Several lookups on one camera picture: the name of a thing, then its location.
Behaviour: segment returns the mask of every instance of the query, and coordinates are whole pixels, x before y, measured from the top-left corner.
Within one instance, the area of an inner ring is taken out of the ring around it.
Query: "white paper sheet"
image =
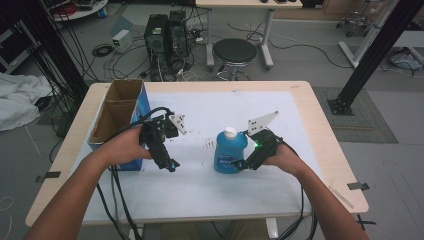
[[[283,137],[321,177],[290,92],[148,93],[148,97],[151,109],[168,107],[176,114],[184,114],[188,133],[165,142],[169,155],[181,164],[176,172],[159,170],[149,160],[143,161],[140,172],[120,172],[122,191],[134,220],[160,222],[176,218],[183,221],[190,218],[283,216],[300,212],[300,184],[280,169],[261,166],[257,171],[221,174],[213,167],[219,132],[227,126],[244,131],[249,119],[279,111],[268,127]],[[91,151],[87,144],[88,135],[73,170]],[[245,158],[253,148],[253,142],[249,140]],[[106,171],[100,185],[112,211],[110,180],[110,172]],[[118,208],[118,216],[125,219],[119,200]],[[310,210],[305,197],[305,212]],[[97,191],[84,221],[109,221]]]

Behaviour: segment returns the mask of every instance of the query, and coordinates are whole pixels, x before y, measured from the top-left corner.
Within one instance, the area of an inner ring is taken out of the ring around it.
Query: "chair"
[[[214,79],[218,77],[226,81],[237,81],[237,75],[242,74],[250,80],[246,73],[237,70],[250,65],[255,60],[256,48],[250,42],[237,38],[223,39],[214,44],[212,53],[223,63]],[[230,68],[229,71],[224,71],[226,66]],[[227,78],[222,76],[226,73],[228,73]]]
[[[357,30],[368,30],[372,24],[371,19],[365,14],[371,2],[380,2],[381,0],[365,0],[359,12],[350,12],[347,17],[338,22],[336,27],[341,28],[343,25],[349,26],[350,30],[346,33],[346,37],[353,36]]]

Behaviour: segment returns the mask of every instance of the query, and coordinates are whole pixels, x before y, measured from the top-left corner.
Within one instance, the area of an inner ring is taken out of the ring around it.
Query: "blue liquid bottle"
[[[238,133],[232,127],[226,127],[225,131],[216,137],[214,166],[220,173],[237,173],[237,168],[232,162],[244,159],[243,150],[247,147],[247,138]]]

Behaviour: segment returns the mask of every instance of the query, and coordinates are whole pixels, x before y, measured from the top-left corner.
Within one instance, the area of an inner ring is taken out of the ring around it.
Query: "person's left hand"
[[[128,163],[136,158],[151,159],[149,151],[139,144],[141,132],[141,127],[129,129],[112,138],[96,151],[105,154],[108,166]]]

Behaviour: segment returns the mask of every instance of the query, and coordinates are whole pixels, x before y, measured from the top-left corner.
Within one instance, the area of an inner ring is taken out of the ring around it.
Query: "green light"
[[[255,142],[255,148],[261,148],[261,147],[262,147],[262,144]]]

